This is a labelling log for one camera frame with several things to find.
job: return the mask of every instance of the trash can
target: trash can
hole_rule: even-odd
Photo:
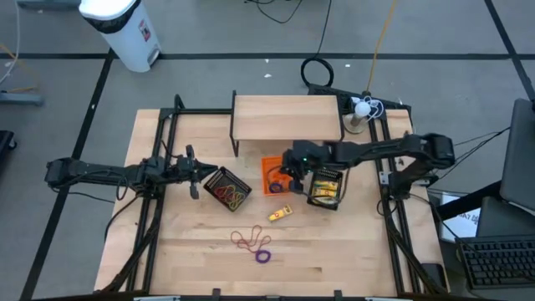
[[[79,11],[126,68],[135,72],[150,70],[161,46],[141,0],[82,0]]]

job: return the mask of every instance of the wooden platform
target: wooden platform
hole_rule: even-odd
[[[410,130],[406,111],[387,110],[387,115],[393,138]],[[157,116],[158,110],[138,111],[126,165],[150,155]],[[232,213],[202,188],[200,199],[192,200],[189,185],[169,185],[150,293],[208,295],[220,288],[223,295],[333,296],[335,289],[342,289],[344,296],[395,296],[385,222],[375,209],[380,194],[374,162],[351,170],[347,195],[337,212],[307,205],[304,196],[266,197],[260,158],[281,155],[291,141],[243,141],[235,158],[228,140],[229,119],[230,115],[180,115],[173,153],[184,153],[186,145],[193,145],[199,161],[225,166],[252,193]],[[368,131],[345,139],[370,142]],[[415,187],[412,193],[426,197],[423,188]],[[124,204],[117,202],[114,212]],[[294,214],[270,223],[268,215],[285,204]],[[141,201],[125,210],[111,227],[95,289],[108,284],[132,252],[140,205]],[[410,199],[405,208],[415,255],[423,263],[442,263],[429,206]],[[265,247],[273,254],[266,264],[256,263],[253,254],[230,241],[232,231],[248,236],[256,224],[273,239]],[[410,291],[402,255],[400,261],[405,290]],[[137,288],[144,271],[142,258]]]
[[[235,140],[340,140],[336,96],[237,95]]]

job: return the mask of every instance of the orange box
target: orange box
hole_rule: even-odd
[[[262,158],[262,185],[264,190],[264,195],[266,196],[276,196],[282,193],[288,193],[288,186],[292,177],[289,175],[282,174],[278,171],[278,168],[283,163],[283,158],[281,156],[268,156]],[[269,190],[269,185],[273,188],[277,187],[282,188],[282,192],[271,192]]]

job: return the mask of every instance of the gray floor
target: gray floor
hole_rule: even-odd
[[[145,0],[165,53],[312,53],[318,47],[327,1],[307,0],[294,19],[279,25],[241,0]],[[296,1],[276,1],[266,10],[288,15]],[[535,3],[495,0],[517,51],[535,53],[531,28]],[[390,1],[334,1],[324,52],[373,52]],[[25,53],[105,53],[107,45],[76,12],[22,11]],[[14,48],[14,12],[0,3],[0,43]],[[383,53],[505,54],[483,1],[399,0]],[[0,61],[0,74],[6,69]],[[18,298],[28,275],[55,195],[43,182],[47,161],[69,156],[93,94],[103,60],[25,61],[40,77],[40,108],[0,106],[0,129],[15,131],[19,147],[0,177],[0,299]],[[306,94],[299,77],[301,59],[165,60],[146,74],[133,74],[115,60],[97,109],[82,160],[122,165],[138,109],[171,106],[179,93],[188,107],[228,108],[239,94]],[[360,92],[371,61],[330,59],[334,87]],[[535,76],[535,62],[522,62]],[[311,82],[327,74],[310,65]],[[2,89],[32,85],[17,68]],[[380,60],[374,95],[412,105],[418,133],[439,132],[455,141],[505,128],[512,103],[526,98],[510,60]],[[504,135],[462,163],[437,188],[473,191],[501,177]],[[461,154],[466,148],[459,148]],[[112,198],[112,189],[80,186]],[[99,266],[103,232],[111,205],[70,196],[34,297],[89,293]],[[462,279],[454,281],[462,291]]]

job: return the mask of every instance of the paper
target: paper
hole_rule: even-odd
[[[452,196],[447,193],[442,194],[441,205],[447,204],[458,199],[458,196]],[[458,237],[475,237],[477,231],[477,223],[479,222],[479,213],[481,208],[474,209],[470,212],[462,213],[453,217],[444,223],[458,236]],[[455,242],[455,236],[441,225],[441,239],[447,242]]]

